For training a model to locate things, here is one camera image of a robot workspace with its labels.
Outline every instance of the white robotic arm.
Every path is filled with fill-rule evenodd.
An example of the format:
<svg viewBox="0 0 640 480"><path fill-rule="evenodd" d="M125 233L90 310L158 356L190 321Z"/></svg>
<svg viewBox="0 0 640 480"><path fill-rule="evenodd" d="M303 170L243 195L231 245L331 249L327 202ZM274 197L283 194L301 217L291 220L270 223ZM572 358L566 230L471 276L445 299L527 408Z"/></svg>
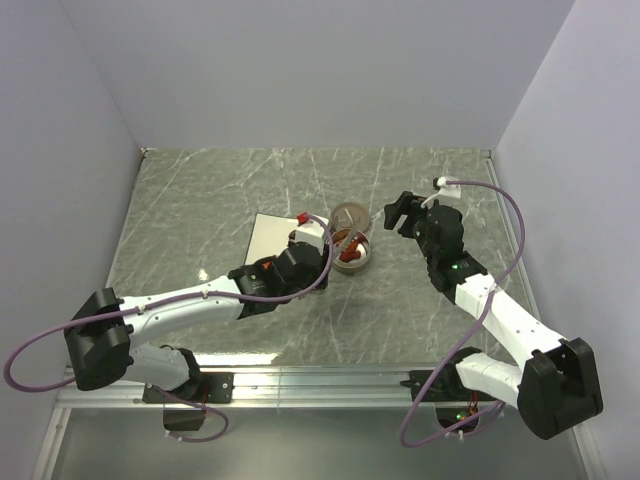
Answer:
<svg viewBox="0 0 640 480"><path fill-rule="evenodd" d="M494 292L482 325L511 354L516 366L466 347L447 355L451 360L444 366L446 375L443 368L430 385L438 382L438 394L467 389L516 407L527 426L543 439L598 415L603 405L593 351L584 340L568 341L538 322L464 250L462 214L440 204L440 200L460 198L459 185L449 185L447 180L435 179L434 187L440 191L429 198L403 192L385 206L384 227L392 230L406 216L398 233L418 243L431 283L474 318L480 319Z"/></svg>
<svg viewBox="0 0 640 480"><path fill-rule="evenodd" d="M123 379L154 385L183 399L202 391L206 379L191 351L149 342L202 323L271 312L288 303L290 295L317 282L330 262L327 235L306 214L299 220L284 251L207 283L141 297L118 299L112 289L92 295L74 318L117 311L138 313L65 331L78 388L94 390ZM317 288L326 285L325 276ZM258 301L263 298L269 302Z"/></svg>

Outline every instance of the white wall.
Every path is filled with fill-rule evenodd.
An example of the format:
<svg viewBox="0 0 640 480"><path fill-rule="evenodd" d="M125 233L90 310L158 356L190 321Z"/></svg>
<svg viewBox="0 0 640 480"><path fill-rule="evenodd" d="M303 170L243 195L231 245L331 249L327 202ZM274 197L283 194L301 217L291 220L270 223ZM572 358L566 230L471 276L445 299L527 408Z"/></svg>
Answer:
<svg viewBox="0 0 640 480"><path fill-rule="evenodd" d="M637 0L578 0L497 149L544 318L595 350L615 480L640 477L639 24Z"/></svg>
<svg viewBox="0 0 640 480"><path fill-rule="evenodd" d="M137 149L57 2L0 4L0 357L65 321L104 285ZM16 374L60 380L62 334L34 345ZM53 394L0 382L2 478L28 478Z"/></svg>
<svg viewBox="0 0 640 480"><path fill-rule="evenodd" d="M61 0L138 144L492 148L572 0Z"/></svg>

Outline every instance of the metal frame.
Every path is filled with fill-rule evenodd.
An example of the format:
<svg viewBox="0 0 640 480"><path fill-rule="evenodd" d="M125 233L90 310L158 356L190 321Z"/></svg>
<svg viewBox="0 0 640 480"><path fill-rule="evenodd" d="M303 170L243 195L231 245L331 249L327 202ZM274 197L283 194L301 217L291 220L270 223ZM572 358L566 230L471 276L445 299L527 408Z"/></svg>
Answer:
<svg viewBox="0 0 640 480"><path fill-rule="evenodd" d="M350 365L346 367L205 367L205 372L232 372L233 400L224 408L390 408L409 407L410 389L400 385L409 371L434 366ZM144 386L119 381L93 392L74 384L60 390L56 408L163 408L141 402ZM466 402L439 402L464 407ZM191 408L172 404L171 408Z"/></svg>
<svg viewBox="0 0 640 480"><path fill-rule="evenodd" d="M493 166L492 151L483 150L481 155L494 185L498 185ZM137 180L132 196L137 187ZM504 199L498 195L498 206L509 237L513 252L517 249L517 237L513 229ZM120 249L116 250L107 279L110 284L115 261ZM531 284L522 260L518 263L518 273L523 282L531 311L536 319L540 312L533 296ZM414 365L348 365L319 367L206 367L204 371L233 372L234 391L228 408L392 408L408 407L411 404L409 389L400 386L401 380L408 378L410 370L432 369L433 364ZM67 369L65 378L72 375ZM64 438L71 409L73 408L163 408L164 404L143 404L144 387L133 382L116 382L94 392L81 392L75 384L61 389L55 400L53 415L38 457L33 479L51 478L57 456ZM465 402L438 403L442 407L459 407ZM189 408L171 405L171 408ZM597 446L588 424L573 429L578 454L581 456L589 480L604 480L606 474Z"/></svg>

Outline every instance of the gray marble table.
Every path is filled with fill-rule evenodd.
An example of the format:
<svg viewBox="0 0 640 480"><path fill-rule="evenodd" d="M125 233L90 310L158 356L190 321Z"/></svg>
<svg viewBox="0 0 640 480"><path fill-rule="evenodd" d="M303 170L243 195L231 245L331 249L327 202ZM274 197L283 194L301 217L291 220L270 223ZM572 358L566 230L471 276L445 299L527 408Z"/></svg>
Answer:
<svg viewBox="0 0 640 480"><path fill-rule="evenodd" d="M184 288L243 263L257 212L328 216L356 201L369 208L373 256L353 277L332 272L329 288L275 312L211 323L158 339L206 355L209 364L332 365L435 362L472 318L431 286L415 242L386 231L383 206L403 190L431 192L443 174L490 181L474 149L150 150L137 179L114 263L119 296ZM491 272L512 258L493 192L466 187L466 248ZM529 308L522 279L506 290ZM506 360L486 331L469 342Z"/></svg>

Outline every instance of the round lid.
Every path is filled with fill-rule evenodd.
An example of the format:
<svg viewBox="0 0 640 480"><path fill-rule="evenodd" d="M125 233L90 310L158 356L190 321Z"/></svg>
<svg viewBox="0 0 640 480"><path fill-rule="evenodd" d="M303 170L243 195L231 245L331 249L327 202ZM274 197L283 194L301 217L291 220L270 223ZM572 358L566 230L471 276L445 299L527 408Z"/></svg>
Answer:
<svg viewBox="0 0 640 480"><path fill-rule="evenodd" d="M356 228L360 232L364 232L369 228L371 223L371 217L367 209L355 202L344 202L337 205L331 211L331 224L336 230L343 230L345 228L351 228L351 221L346 211L349 211L349 215L353 218L353 222L356 224Z"/></svg>

